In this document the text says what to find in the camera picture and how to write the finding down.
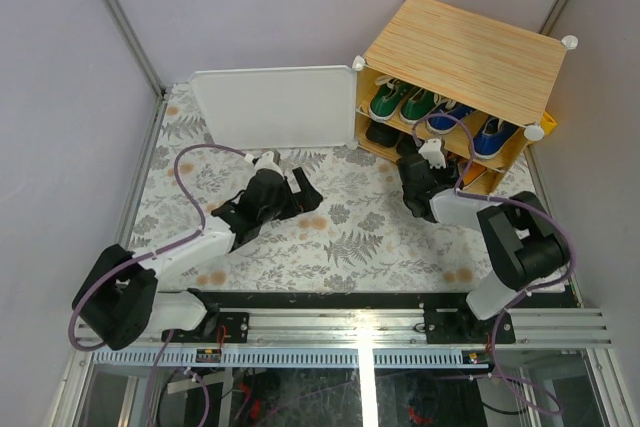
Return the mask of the black shoe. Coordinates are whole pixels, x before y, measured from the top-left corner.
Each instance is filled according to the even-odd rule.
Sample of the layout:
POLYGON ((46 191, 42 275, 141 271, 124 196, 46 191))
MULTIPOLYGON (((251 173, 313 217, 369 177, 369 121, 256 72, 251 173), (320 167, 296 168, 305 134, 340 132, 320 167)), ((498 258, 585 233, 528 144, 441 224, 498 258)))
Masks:
POLYGON ((413 137, 409 134, 403 133, 396 145, 396 152, 400 157, 416 154, 418 152, 418 147, 416 146, 413 137))
POLYGON ((368 141, 384 148, 393 148, 399 141, 401 132, 385 123, 371 120, 365 131, 368 141))

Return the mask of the green sneaker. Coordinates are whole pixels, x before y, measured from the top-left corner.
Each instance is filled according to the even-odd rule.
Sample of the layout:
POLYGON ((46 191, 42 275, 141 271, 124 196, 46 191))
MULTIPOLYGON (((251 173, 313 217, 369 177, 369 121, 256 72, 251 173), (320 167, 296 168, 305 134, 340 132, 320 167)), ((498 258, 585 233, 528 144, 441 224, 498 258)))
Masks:
POLYGON ((429 90, 413 87, 400 109, 400 119, 407 124, 414 124, 429 114, 440 102, 439 94, 429 90))
POLYGON ((369 105, 370 117, 376 122, 385 122, 394 115, 412 85, 389 75, 379 76, 375 85, 378 90, 369 105))

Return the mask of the white cabinet door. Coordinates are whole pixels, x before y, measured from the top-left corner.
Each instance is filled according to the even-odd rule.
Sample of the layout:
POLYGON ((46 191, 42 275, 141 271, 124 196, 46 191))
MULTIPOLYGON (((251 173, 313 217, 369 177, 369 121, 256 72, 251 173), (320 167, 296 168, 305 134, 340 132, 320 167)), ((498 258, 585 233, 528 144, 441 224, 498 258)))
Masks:
POLYGON ((199 71, 189 85, 218 144, 319 148, 354 137, 357 74, 347 66, 199 71))

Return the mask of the wooden shoe cabinet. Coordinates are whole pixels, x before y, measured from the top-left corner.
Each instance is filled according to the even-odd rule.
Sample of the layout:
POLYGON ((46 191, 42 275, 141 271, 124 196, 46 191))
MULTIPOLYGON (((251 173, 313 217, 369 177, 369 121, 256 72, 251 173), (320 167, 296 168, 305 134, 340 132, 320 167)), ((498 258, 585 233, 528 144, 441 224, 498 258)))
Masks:
MULTIPOLYGON (((565 55, 578 40, 557 40, 493 20, 436 0, 405 0, 365 54, 353 61, 357 74, 355 135, 358 145, 389 161, 399 158, 396 146, 384 148, 368 141, 369 105, 389 75, 413 87, 437 93, 441 101, 458 101, 475 109, 454 130, 441 135, 443 148, 470 159, 472 137, 489 117, 519 127, 496 157, 474 162, 487 172, 469 186, 478 194, 493 192, 524 148, 544 138, 540 121, 565 55)), ((435 138, 425 124, 407 124, 400 110, 385 123, 401 134, 435 138)))

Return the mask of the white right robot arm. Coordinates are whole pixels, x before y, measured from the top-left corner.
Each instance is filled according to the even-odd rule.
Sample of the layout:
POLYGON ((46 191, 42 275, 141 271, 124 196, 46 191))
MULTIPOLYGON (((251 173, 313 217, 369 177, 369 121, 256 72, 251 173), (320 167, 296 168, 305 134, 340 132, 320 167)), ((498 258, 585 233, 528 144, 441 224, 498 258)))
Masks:
POLYGON ((413 217, 458 225, 482 235, 491 270, 453 312, 425 313, 427 340, 480 343, 491 338, 492 321, 533 282, 570 262, 570 249, 537 196, 523 191, 497 200, 454 187, 460 179, 448 163, 435 168, 415 153, 400 158, 403 202, 413 217))

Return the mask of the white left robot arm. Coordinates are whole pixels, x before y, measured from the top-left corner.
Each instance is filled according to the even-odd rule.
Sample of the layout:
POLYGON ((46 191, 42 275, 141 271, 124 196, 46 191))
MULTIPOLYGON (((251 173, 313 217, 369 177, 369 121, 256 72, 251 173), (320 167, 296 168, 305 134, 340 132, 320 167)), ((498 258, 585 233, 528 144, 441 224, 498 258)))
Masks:
POLYGON ((147 329, 161 332, 163 339, 211 340, 221 327, 219 306, 194 288, 162 292, 159 282, 239 249, 268 223, 316 210, 322 195, 302 169, 293 175, 298 191, 279 171, 257 170, 246 188, 212 210, 198 230, 154 251, 107 247, 72 302, 70 322, 83 321, 113 351, 136 342, 147 329))

